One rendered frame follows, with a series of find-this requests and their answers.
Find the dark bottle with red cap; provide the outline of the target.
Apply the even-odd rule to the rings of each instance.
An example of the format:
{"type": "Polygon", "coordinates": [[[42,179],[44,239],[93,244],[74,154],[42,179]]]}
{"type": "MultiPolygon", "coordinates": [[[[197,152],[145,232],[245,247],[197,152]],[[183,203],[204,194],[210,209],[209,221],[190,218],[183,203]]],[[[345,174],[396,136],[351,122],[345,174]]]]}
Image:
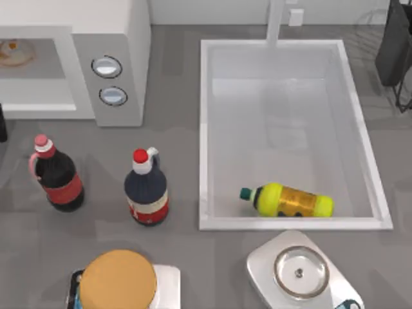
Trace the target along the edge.
{"type": "Polygon", "coordinates": [[[132,170],[124,180],[131,216],[141,225],[157,225],[169,212],[167,179],[155,147],[133,152],[132,170]]]}

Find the white sink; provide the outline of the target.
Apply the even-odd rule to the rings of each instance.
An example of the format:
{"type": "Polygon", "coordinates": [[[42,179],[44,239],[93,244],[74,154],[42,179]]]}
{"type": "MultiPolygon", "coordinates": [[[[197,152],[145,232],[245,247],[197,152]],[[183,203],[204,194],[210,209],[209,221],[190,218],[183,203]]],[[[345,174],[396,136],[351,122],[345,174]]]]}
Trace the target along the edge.
{"type": "Polygon", "coordinates": [[[393,227],[338,39],[203,40],[199,175],[201,230],[393,227]],[[261,217],[239,192],[270,182],[332,197],[332,217],[261,217]]]}

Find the yellow bottle with green cap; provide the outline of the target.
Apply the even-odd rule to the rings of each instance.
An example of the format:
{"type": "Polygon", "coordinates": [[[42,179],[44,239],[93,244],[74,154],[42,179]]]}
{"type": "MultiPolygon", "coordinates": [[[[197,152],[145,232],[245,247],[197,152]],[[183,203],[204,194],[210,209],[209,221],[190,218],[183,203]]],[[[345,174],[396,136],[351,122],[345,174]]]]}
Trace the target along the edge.
{"type": "Polygon", "coordinates": [[[293,189],[280,183],[268,183],[255,189],[242,188],[239,198],[250,201],[263,217],[331,217],[334,201],[325,195],[316,195],[293,189]]]}

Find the round grey microwave knob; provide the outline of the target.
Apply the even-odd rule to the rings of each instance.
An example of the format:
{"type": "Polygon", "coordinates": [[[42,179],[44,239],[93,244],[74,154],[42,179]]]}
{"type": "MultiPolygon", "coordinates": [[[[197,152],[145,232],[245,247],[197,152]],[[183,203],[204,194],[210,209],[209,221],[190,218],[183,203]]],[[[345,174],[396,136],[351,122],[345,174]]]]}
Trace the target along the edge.
{"type": "Polygon", "coordinates": [[[99,99],[108,106],[121,106],[128,100],[127,93],[115,86],[101,89],[98,95],[99,99]]]}
{"type": "Polygon", "coordinates": [[[122,73],[121,63],[116,58],[108,55],[93,59],[91,69],[103,79],[114,79],[122,73]]]}

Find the dark bottle with pink cap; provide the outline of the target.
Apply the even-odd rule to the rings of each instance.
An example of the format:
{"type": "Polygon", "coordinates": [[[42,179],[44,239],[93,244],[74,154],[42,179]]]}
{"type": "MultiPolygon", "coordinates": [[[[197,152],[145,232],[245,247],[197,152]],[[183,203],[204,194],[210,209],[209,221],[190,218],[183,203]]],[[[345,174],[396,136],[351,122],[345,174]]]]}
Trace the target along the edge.
{"type": "Polygon", "coordinates": [[[59,151],[45,134],[35,137],[28,166],[55,209],[73,212],[82,206],[84,186],[73,160],[59,151]]]}

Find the tall white tap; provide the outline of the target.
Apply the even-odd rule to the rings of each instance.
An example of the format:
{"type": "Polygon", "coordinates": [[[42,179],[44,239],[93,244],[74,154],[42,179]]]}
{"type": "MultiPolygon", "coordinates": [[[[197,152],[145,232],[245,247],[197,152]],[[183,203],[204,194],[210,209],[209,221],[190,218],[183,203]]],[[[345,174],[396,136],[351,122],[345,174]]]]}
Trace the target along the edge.
{"type": "Polygon", "coordinates": [[[277,45],[285,3],[286,0],[269,0],[266,42],[270,48],[277,45]]]}

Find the grey scale with round plate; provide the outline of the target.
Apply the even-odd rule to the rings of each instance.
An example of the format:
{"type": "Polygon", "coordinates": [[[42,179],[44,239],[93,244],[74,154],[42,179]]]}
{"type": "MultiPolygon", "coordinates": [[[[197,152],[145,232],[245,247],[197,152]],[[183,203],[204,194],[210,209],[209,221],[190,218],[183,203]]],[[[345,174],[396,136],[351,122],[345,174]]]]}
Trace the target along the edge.
{"type": "Polygon", "coordinates": [[[366,309],[327,255],[297,230],[282,232],[253,250],[246,265],[268,309],[366,309]]]}

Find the pale microwave oven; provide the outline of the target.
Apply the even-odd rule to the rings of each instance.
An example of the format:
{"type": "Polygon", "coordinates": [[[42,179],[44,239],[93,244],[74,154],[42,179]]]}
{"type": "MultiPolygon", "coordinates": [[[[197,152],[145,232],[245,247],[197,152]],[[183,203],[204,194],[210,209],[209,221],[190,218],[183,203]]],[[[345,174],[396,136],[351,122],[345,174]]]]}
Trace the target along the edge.
{"type": "Polygon", "coordinates": [[[93,119],[138,127],[144,117],[151,25],[147,0],[0,0],[0,103],[7,119],[93,119]],[[116,58],[103,79],[93,59],[116,58]],[[122,88],[108,106],[99,91],[122,88]]]}

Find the orange round lid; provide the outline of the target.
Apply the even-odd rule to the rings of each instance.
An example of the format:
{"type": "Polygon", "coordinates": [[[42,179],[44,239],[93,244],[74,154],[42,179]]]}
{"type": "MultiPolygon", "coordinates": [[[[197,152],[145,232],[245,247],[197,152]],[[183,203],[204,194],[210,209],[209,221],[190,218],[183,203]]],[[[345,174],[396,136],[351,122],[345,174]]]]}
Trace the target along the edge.
{"type": "Polygon", "coordinates": [[[156,289],[152,263],[132,250],[116,249],[84,269],[79,300],[82,309],[149,309],[156,289]]]}

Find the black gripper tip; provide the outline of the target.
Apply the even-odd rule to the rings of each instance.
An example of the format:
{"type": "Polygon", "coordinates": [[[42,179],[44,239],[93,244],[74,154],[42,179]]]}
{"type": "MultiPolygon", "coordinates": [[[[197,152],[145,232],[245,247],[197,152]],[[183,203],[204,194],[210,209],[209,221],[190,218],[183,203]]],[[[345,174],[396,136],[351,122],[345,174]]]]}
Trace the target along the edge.
{"type": "Polygon", "coordinates": [[[6,128],[6,120],[3,113],[3,107],[0,103],[0,143],[4,143],[8,140],[8,133],[6,128]]]}

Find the white wall socket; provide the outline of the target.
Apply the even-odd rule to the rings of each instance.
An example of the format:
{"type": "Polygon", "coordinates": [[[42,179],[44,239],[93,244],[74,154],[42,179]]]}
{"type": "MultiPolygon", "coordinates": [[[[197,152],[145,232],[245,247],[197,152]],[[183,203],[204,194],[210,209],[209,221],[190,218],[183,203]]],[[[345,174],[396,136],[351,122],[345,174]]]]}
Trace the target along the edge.
{"type": "Polygon", "coordinates": [[[302,26],[304,19],[304,9],[302,8],[291,8],[289,10],[289,26],[302,26]]]}

